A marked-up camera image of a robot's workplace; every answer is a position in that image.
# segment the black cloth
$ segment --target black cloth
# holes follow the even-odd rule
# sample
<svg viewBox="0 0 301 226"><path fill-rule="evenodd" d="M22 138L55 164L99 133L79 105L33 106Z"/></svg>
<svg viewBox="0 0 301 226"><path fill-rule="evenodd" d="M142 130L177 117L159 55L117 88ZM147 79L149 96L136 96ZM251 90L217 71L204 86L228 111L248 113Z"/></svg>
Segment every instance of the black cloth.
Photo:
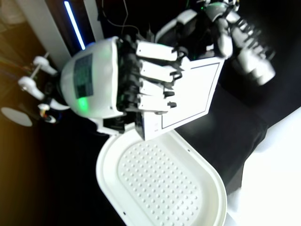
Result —
<svg viewBox="0 0 301 226"><path fill-rule="evenodd" d="M88 132L87 122L72 113L56 126L42 126L40 140L53 187L49 225L124 225L95 176L96 159L108 136ZM266 130L260 118L220 86L209 114L177 129L217 169L225 184Z"/></svg>

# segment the green light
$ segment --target green light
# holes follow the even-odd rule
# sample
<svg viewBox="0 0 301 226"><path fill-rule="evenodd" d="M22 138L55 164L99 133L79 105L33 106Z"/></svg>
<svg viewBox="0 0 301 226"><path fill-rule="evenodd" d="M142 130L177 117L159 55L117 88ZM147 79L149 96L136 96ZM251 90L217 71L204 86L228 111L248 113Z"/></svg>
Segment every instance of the green light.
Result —
<svg viewBox="0 0 301 226"><path fill-rule="evenodd" d="M82 97L79 99L79 108L86 112L89 109L88 100L86 97Z"/></svg>

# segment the white tray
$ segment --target white tray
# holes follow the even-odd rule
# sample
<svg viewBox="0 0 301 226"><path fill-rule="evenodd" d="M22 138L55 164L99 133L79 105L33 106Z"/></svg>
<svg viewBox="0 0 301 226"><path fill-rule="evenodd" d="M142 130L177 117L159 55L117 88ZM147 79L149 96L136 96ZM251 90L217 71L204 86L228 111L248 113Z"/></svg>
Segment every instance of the white tray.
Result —
<svg viewBox="0 0 301 226"><path fill-rule="evenodd" d="M216 170L174 130L143 141L132 129L108 139L98 184L128 226L222 226L227 195Z"/></svg>

